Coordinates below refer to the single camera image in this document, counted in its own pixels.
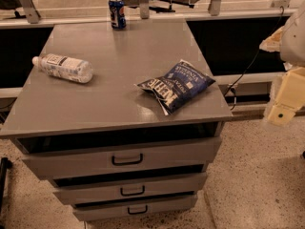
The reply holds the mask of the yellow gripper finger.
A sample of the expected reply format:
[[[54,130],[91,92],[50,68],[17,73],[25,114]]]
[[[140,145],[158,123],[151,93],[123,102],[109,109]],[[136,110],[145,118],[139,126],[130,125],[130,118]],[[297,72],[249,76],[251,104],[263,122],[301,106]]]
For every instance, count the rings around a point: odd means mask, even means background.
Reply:
[[[276,126],[284,126],[304,105],[305,69],[297,67],[281,77],[280,86],[276,88],[276,95],[267,112],[267,121]]]

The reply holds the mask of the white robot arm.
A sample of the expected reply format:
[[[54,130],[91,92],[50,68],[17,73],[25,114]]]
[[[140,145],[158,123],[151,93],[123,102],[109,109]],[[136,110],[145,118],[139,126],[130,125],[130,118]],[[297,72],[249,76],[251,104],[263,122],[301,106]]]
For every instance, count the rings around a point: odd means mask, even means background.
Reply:
[[[305,105],[305,2],[286,21],[280,40],[280,58],[293,67],[275,85],[266,119],[276,126],[289,123]]]

